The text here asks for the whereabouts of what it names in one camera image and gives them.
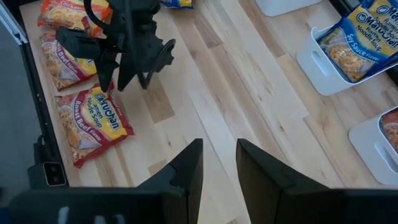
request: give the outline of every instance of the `ramen noodle package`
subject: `ramen noodle package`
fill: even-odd
[[[96,84],[89,90],[55,98],[77,168],[134,134],[113,99],[113,89],[111,84],[103,93]]]
[[[348,82],[374,75],[397,59],[395,0],[363,1],[318,43]]]
[[[381,126],[384,135],[398,152],[398,110],[393,110],[381,117]]]
[[[70,55],[55,40],[55,33],[44,34],[41,41],[47,68],[49,68],[52,80],[58,90],[88,80],[96,74],[94,61]]]
[[[172,9],[193,9],[192,0],[160,0],[161,3]]]
[[[109,15],[109,4],[105,0],[92,0],[91,8],[94,15],[102,21]],[[87,14],[83,0],[44,0],[40,11],[38,26],[64,26],[79,30],[86,28],[84,21],[87,20]],[[96,37],[101,32],[101,28],[91,20],[88,25],[88,33],[92,36]]]

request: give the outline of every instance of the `white plastic bin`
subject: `white plastic bin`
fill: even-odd
[[[328,56],[318,45],[317,39],[326,34],[331,27],[318,30],[314,27],[311,30],[308,39],[304,42],[303,47],[297,53],[297,61],[307,77],[310,79],[315,89],[324,96],[330,96],[345,90],[351,86],[358,85],[366,80],[375,77],[377,74],[398,65],[398,63],[386,67],[377,74],[362,79],[357,83],[347,82],[342,74],[332,64]]]
[[[398,154],[379,126],[382,115],[392,110],[353,127],[349,140],[377,181],[398,185]]]
[[[262,13],[266,16],[278,16],[321,1],[322,0],[256,0]]]

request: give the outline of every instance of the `light wood surface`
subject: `light wood surface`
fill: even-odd
[[[205,179],[199,223],[249,223],[235,163],[246,138],[299,172],[329,186],[385,188],[353,149],[348,130],[398,104],[379,75],[330,97],[320,96],[295,56],[311,27],[340,16],[328,1],[277,17],[254,0],[196,0],[192,11],[162,9],[157,35],[176,39],[175,60],[142,90],[137,79],[119,94],[136,132],[104,156],[73,167],[44,66],[35,22],[39,2],[21,7],[27,34],[71,186],[136,186],[195,138],[204,139]]]

